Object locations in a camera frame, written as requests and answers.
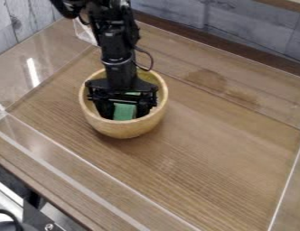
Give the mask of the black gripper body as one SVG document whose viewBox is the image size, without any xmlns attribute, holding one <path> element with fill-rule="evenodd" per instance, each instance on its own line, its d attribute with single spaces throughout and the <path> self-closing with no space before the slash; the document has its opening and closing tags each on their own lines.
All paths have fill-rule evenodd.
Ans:
<svg viewBox="0 0 300 231">
<path fill-rule="evenodd" d="M 158 86 L 139 77 L 134 58 L 102 59 L 102 63 L 103 76 L 84 81 L 87 99 L 94 105 L 156 106 Z"/>
</svg>

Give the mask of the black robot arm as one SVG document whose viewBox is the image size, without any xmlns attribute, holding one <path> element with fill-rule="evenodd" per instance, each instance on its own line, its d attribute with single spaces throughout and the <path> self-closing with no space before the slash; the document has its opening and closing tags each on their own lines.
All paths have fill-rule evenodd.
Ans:
<svg viewBox="0 0 300 231">
<path fill-rule="evenodd" d="M 49 0 L 68 19 L 79 19 L 91 28 L 100 48 L 106 76 L 84 82 L 87 99 L 108 120 L 131 120 L 150 114 L 156 106 L 158 86 L 139 78 L 150 70 L 136 62 L 140 39 L 131 11 L 131 0 Z"/>
</svg>

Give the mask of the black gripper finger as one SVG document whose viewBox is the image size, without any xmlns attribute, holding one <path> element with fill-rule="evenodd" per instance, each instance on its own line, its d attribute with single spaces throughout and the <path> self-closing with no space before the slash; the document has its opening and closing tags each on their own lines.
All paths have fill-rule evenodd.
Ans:
<svg viewBox="0 0 300 231">
<path fill-rule="evenodd" d="M 136 105 L 136 117 L 140 118 L 150 113 L 152 105 L 148 102 L 140 102 Z"/>
<path fill-rule="evenodd" d="M 114 116 L 114 109 L 115 109 L 114 104 L 108 101 L 95 101 L 94 105 L 95 105 L 99 115 L 104 119 L 111 120 Z"/>
</svg>

